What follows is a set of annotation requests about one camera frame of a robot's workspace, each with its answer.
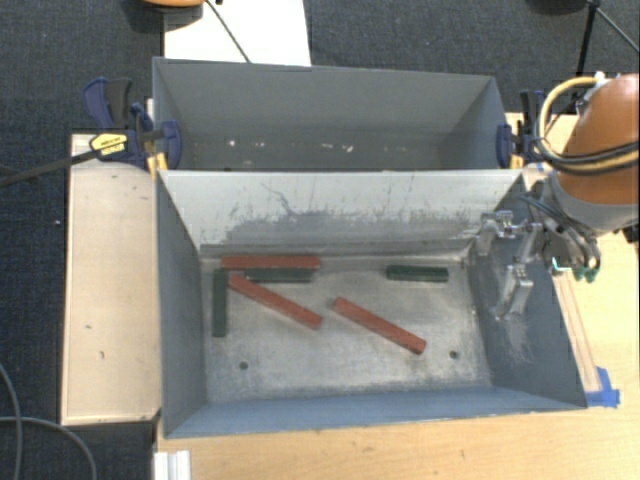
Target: gray bin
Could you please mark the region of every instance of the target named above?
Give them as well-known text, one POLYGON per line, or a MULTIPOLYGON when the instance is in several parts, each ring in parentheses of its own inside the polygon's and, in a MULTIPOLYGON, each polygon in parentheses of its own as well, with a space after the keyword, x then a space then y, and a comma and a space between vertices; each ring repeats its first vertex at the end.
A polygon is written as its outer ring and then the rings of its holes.
POLYGON ((452 151, 456 144, 461 153, 461 144, 480 150, 476 142, 493 140, 501 109, 491 79, 156 60, 154 81, 156 119, 179 119, 187 146, 184 170, 160 172, 156 186, 167 437, 586 406, 553 284, 541 265, 528 267, 535 288, 522 316, 498 321, 492 313, 501 274, 519 243, 496 241, 488 257, 479 257, 475 236, 483 212, 508 208, 523 218, 527 210, 515 196, 524 187, 517 172, 478 169, 492 165, 493 147, 485 160, 475 157, 481 165, 452 151), (317 81, 307 86, 309 77, 317 81), (376 85, 394 96, 372 94, 376 85), (413 97, 398 109, 393 103, 403 86, 413 97), (465 94, 465 86, 473 97, 456 103, 454 93, 465 94), (301 91, 298 98, 293 87, 301 91), (250 114, 267 93, 274 96, 263 107, 269 112, 250 114), (348 93, 367 104, 353 103, 348 93), (352 113, 344 108, 349 101, 352 113), (381 130, 393 132, 394 122, 396 141, 385 142, 381 130), (310 154, 329 143, 320 142, 326 137, 334 148, 324 157, 310 154), (246 144, 262 138, 264 146, 234 156, 227 142, 237 147, 243 138, 246 144), (262 156, 271 144, 284 147, 281 140, 295 144, 286 163, 262 156), (347 142, 371 147, 336 150, 347 142), (393 168, 380 171, 380 142, 414 144, 421 153, 393 150, 393 168), (443 167, 458 170, 430 170, 443 167), (327 172, 335 169, 341 172, 327 172), (211 336, 211 278, 221 256, 301 253, 322 260, 311 284, 267 286, 323 316, 319 330, 230 291, 229 333, 211 336), (446 267, 449 281, 390 281, 384 269, 392 263, 446 267), (412 354, 333 313, 336 297, 426 339, 424 353, 412 354))

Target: blue clamp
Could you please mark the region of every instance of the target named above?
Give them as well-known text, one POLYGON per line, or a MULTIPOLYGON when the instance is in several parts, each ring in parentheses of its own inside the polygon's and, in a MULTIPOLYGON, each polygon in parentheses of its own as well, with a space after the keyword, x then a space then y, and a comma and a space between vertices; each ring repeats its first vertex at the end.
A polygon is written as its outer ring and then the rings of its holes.
POLYGON ((587 405, 589 407, 611 407, 617 409, 618 405, 620 405, 620 390, 611 387, 611 381, 609 380, 609 374, 606 369, 596 366, 596 370, 602 389, 596 392, 585 393, 587 405))
POLYGON ((145 143, 153 143, 153 151, 162 152, 167 158, 169 169, 176 169, 182 156, 182 135, 175 120, 164 121, 160 130, 154 130, 153 120, 140 103, 129 106, 128 94, 131 80, 107 80, 104 77, 89 82, 82 90, 84 108, 101 132, 118 130, 127 135, 125 151, 98 157, 103 162, 115 161, 147 169, 145 143), (130 117, 133 127, 129 126, 130 117))
POLYGON ((498 132, 496 134, 496 158, 498 159, 498 165, 501 169, 509 167, 509 160, 513 153, 513 133, 511 126, 507 123, 498 125, 498 132))

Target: red block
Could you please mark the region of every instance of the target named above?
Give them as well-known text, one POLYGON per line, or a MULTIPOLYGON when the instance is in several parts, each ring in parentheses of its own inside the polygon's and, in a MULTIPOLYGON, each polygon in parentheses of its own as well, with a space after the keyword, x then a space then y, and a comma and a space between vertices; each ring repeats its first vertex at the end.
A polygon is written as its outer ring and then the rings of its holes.
POLYGON ((227 270, 245 268, 320 268, 318 256, 223 256, 221 266, 227 270))
POLYGON ((322 323, 322 317, 317 313, 309 311, 307 308, 303 308, 292 300, 286 299, 263 286, 247 281, 240 274, 229 276, 229 288, 268 308, 275 309, 313 330, 318 329, 322 323))
POLYGON ((376 334, 393 341, 397 345, 410 350, 414 354, 422 354, 427 346, 427 342, 422 338, 419 338, 415 334, 411 334, 409 331, 405 331, 397 325, 374 315, 360 306, 356 306, 346 299, 338 297, 333 304, 333 310, 352 322, 360 324, 370 331, 373 331, 376 334))

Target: black cable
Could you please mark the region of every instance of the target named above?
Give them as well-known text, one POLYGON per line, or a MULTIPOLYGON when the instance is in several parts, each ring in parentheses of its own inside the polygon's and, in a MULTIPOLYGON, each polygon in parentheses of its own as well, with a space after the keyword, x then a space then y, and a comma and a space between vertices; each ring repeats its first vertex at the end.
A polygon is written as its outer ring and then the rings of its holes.
POLYGON ((16 436, 17 436, 18 442, 16 444, 17 451, 16 451, 16 466, 15 466, 15 472, 14 472, 14 480, 19 480, 20 478, 20 469, 22 465, 22 453, 24 448, 24 435, 23 435, 23 429, 22 429, 23 423, 30 423, 32 425, 38 425, 41 427, 53 429, 57 432, 62 433, 67 438, 71 439, 71 441, 73 441, 78 446, 78 448, 80 448, 84 456, 87 458, 87 461, 89 462, 89 466, 91 468, 91 479, 98 480, 98 468, 96 467, 96 461, 93 458, 93 454, 91 453, 91 450, 89 450, 89 447, 85 444, 85 442, 77 434, 75 434, 68 428, 63 427, 62 425, 58 425, 57 423, 54 423, 52 421, 42 420, 40 418, 31 418, 28 416, 22 416, 22 414, 20 413, 20 404, 18 402, 18 395, 16 393, 15 388, 13 387, 13 384, 11 383, 11 379, 9 378, 9 375, 7 375, 7 372, 2 366, 2 364, 0 364, 0 376, 2 377, 5 385, 7 386, 7 390, 9 391, 9 396, 11 397, 11 402, 13 404, 13 410, 15 413, 15 416, 0 417, 0 423, 16 424, 16 436))
MULTIPOLYGON (((589 266, 589 258, 592 256, 592 254, 589 254, 589 251, 586 249, 585 244, 582 243, 580 238, 584 240, 586 243, 589 243, 592 239, 587 238, 582 233, 580 233, 576 229, 575 225, 571 222, 569 217, 563 215, 555 208, 552 208, 551 206, 546 205, 545 203, 538 201, 537 199, 533 199, 532 197, 517 196, 517 199, 520 199, 525 203, 527 203, 528 205, 537 208, 541 212, 551 217, 551 219, 553 219, 556 224, 561 225, 564 228, 564 231, 566 231, 569 237, 574 241, 574 243, 580 249, 580 252, 582 253, 583 266, 585 267, 589 266)), ((596 258, 596 260, 598 261, 598 266, 599 266, 600 265, 599 255, 596 258)))
POLYGON ((621 171, 623 169, 628 169, 629 167, 633 167, 638 165, 638 158, 634 158, 633 160, 629 160, 628 162, 611 165, 607 167, 601 168, 593 168, 593 169, 572 169, 571 167, 565 165, 562 162, 556 161, 548 161, 551 167, 553 167, 556 171, 564 172, 566 174, 572 174, 574 176, 600 176, 601 174, 609 174, 616 171, 621 171))
POLYGON ((4 366, 0 364, 0 376, 4 380, 9 391, 9 397, 11 397, 11 404, 13 405, 14 421, 16 422, 16 462, 13 469, 13 480, 20 480, 20 469, 22 468, 22 452, 24 449, 24 434, 22 431, 22 414, 20 413, 20 403, 18 402, 18 395, 13 387, 13 383, 4 369, 4 366))
POLYGON ((611 160, 627 153, 633 153, 638 150, 637 142, 627 142, 620 146, 612 148, 601 149, 600 151, 594 151, 593 153, 581 153, 575 155, 565 155, 560 153, 552 153, 543 142, 548 142, 546 139, 535 137, 534 142, 536 147, 540 149, 540 153, 546 158, 551 158, 555 161, 562 161, 562 163, 573 165, 588 165, 594 162, 602 162, 604 160, 611 160))
MULTIPOLYGON (((13 416, 0 417, 0 423, 13 423, 15 421, 16 418, 14 418, 13 416)), ((40 418, 30 418, 28 416, 23 416, 22 421, 24 423, 31 423, 33 425, 38 425, 55 430, 71 439, 71 441, 78 445, 78 448, 80 448, 84 456, 87 458, 89 466, 91 467, 91 479, 98 480, 98 468, 96 467, 96 461, 93 458, 93 454, 91 453, 91 450, 89 450, 89 447, 86 445, 86 443, 76 433, 72 432, 66 427, 63 427, 62 425, 54 423, 53 421, 41 420, 40 418)))
POLYGON ((551 122, 549 123, 549 125, 547 126, 546 132, 549 133, 551 131, 551 129, 555 126, 555 124, 558 122, 558 119, 560 119, 561 116, 563 116, 564 114, 566 114, 567 112, 569 112, 570 110, 574 109, 576 106, 576 103, 578 103, 578 100, 582 97, 584 97, 584 95, 586 94, 586 90, 582 91, 582 93, 580 92, 576 92, 572 97, 571 97, 571 101, 569 101, 569 103, 567 103, 567 106, 564 107, 560 112, 558 112, 555 116, 553 116, 553 119, 551 120, 551 122))
POLYGON ((251 61, 249 60, 249 57, 247 57, 247 54, 244 53, 244 50, 242 49, 242 46, 240 46, 240 43, 238 43, 238 40, 235 38, 235 36, 231 32, 231 30, 229 29, 229 27, 227 26, 225 21, 222 19, 222 16, 220 16, 220 13, 216 10, 214 5, 211 3, 211 0, 206 0, 206 2, 207 2, 207 5, 209 6, 209 8, 213 11, 213 14, 216 15, 216 17, 218 18, 218 20, 220 21, 220 23, 222 24, 224 29, 227 31, 227 34, 229 34, 229 37, 233 41, 233 44, 236 45, 236 48, 238 49, 238 51, 240 52, 242 57, 244 57, 245 62, 247 62, 247 64, 251 64, 251 61))
POLYGON ((631 46, 631 48, 635 50, 637 54, 640 54, 640 48, 638 48, 638 45, 635 44, 633 40, 627 34, 625 34, 624 31, 618 25, 616 25, 615 22, 611 18, 609 18, 609 16, 607 16, 602 9, 596 7, 596 12, 604 21, 606 21, 611 26, 613 30, 618 33, 620 37, 622 37, 622 39, 627 42, 629 46, 631 46))

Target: wire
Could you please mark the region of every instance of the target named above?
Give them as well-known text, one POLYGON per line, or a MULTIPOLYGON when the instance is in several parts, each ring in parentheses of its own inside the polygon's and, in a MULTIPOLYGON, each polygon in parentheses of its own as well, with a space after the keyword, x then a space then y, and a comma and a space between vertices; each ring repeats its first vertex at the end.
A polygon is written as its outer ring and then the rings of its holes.
POLYGON ((545 135, 549 130, 545 123, 553 101, 571 87, 595 85, 597 82, 598 79, 594 77, 578 77, 567 80, 555 87, 542 105, 537 126, 534 127, 537 129, 535 144, 543 158, 558 171, 590 176, 626 169, 638 163, 638 144, 635 142, 591 154, 570 156, 559 154, 544 145, 544 142, 547 142, 545 135))
POLYGON ((640 54, 640 48, 638 48, 638 45, 635 44, 633 40, 627 34, 625 34, 618 25, 616 25, 615 22, 611 18, 609 18, 609 16, 607 16, 602 9, 600 9, 600 7, 596 7, 596 12, 604 21, 606 21, 611 26, 613 30, 618 33, 620 37, 622 37, 622 39, 627 42, 629 46, 631 46, 631 48, 635 50, 636 53, 640 54))
POLYGON ((2 376, 2 380, 4 380, 5 385, 7 386, 7 391, 9 391, 9 396, 11 397, 11 404, 13 405, 13 414, 14 421, 16 422, 16 463, 13 472, 13 480, 20 479, 20 469, 22 467, 22 452, 24 449, 24 434, 22 431, 22 414, 20 413, 20 403, 18 402, 18 395, 16 394, 16 390, 13 387, 13 383, 7 374, 7 371, 4 369, 4 366, 0 364, 0 376, 2 376))
POLYGON ((596 258, 596 262, 597 262, 596 268, 600 267, 600 254, 599 254, 599 252, 598 252, 598 254, 594 254, 594 247, 591 246, 590 247, 591 248, 591 254, 589 254, 589 250, 587 250, 587 248, 585 246, 585 243, 583 243, 583 242, 586 242, 587 245, 590 245, 593 242, 593 238, 585 237, 582 233, 580 233, 576 229, 575 224, 571 221, 571 219, 569 217, 563 215, 558 210, 556 210, 555 208, 552 208, 551 206, 543 203, 542 201, 538 201, 537 199, 533 199, 532 197, 517 196, 517 199, 520 199, 520 200, 524 201, 525 203, 527 203, 528 205, 537 208, 541 212, 543 212, 546 215, 548 215, 549 217, 551 217, 556 222, 556 224, 560 224, 564 228, 564 231, 569 235, 569 237, 574 241, 574 243, 580 249, 580 252, 582 253, 582 264, 583 264, 583 266, 588 267, 589 266, 589 258, 591 256, 594 256, 596 258))
POLYGON ((206 0, 207 5, 211 8, 211 10, 213 11, 213 14, 216 15, 216 17, 218 18, 218 20, 220 21, 220 23, 222 24, 222 26, 224 27, 224 29, 227 31, 227 34, 229 34, 229 37, 231 38, 231 40, 233 41, 233 44, 236 45, 236 48, 238 49, 238 51, 240 52, 240 54, 242 55, 242 57, 244 57, 244 60, 247 64, 251 64, 251 61, 249 60, 249 57, 247 57, 247 54, 244 52, 244 50, 242 49, 242 46, 240 46, 240 43, 238 43, 238 40, 235 38, 235 36, 233 35, 233 33, 231 32, 231 29, 229 29, 229 27, 227 26, 227 24, 225 23, 224 19, 222 19, 222 16, 220 16, 220 13, 216 10, 216 8, 213 6, 213 4, 211 3, 211 0, 206 0))
POLYGON ((16 449, 16 465, 15 465, 14 476, 13 476, 14 480, 19 480, 20 478, 20 469, 22 465, 22 452, 24 448, 24 435, 23 435, 23 429, 22 429, 23 423, 30 423, 32 425, 38 425, 41 427, 53 429, 57 432, 62 433, 68 439, 73 441, 78 446, 78 448, 80 448, 84 456, 87 458, 87 461, 89 462, 89 466, 91 468, 91 479, 98 480, 98 468, 96 467, 96 461, 93 458, 93 454, 91 453, 91 450, 89 450, 89 447, 86 445, 86 443, 77 434, 75 434, 68 428, 63 427, 62 425, 58 425, 57 423, 54 423, 52 421, 42 420, 40 418, 31 418, 28 416, 22 416, 22 414, 20 413, 20 404, 18 402, 18 395, 16 394, 16 390, 13 387, 13 384, 11 383, 11 379, 9 378, 9 375, 7 374, 2 364, 0 364, 0 376, 2 377, 5 385, 7 386, 7 390, 9 391, 9 396, 11 397, 11 402, 13 404, 13 410, 15 413, 15 416, 0 417, 0 423, 16 424, 16 437, 18 442, 16 445, 17 449, 16 449))
POLYGON ((549 109, 551 108, 551 104, 555 101, 555 99, 560 95, 560 93, 570 89, 571 87, 576 87, 578 85, 595 85, 598 83, 598 79, 592 76, 580 76, 577 78, 572 78, 570 80, 566 80, 562 82, 560 85, 554 87, 549 95, 544 100, 542 104, 542 108, 540 109, 540 115, 538 117, 538 136, 544 137, 545 135, 545 125, 547 122, 547 114, 549 113, 549 109))
MULTIPOLYGON (((0 423, 13 423, 15 421, 16 418, 13 416, 0 417, 0 423)), ((98 468, 96 467, 96 461, 93 458, 93 454, 91 453, 91 450, 89 450, 89 447, 86 445, 86 443, 78 436, 78 434, 72 432, 66 427, 63 427, 62 425, 54 423, 53 421, 41 420, 39 418, 30 418, 28 416, 23 416, 22 421, 24 423, 31 423, 33 425, 39 425, 41 427, 55 430, 68 437, 71 441, 78 445, 78 448, 82 450, 82 453, 87 458, 87 462, 89 462, 89 466, 91 467, 91 479, 98 480, 98 468)))

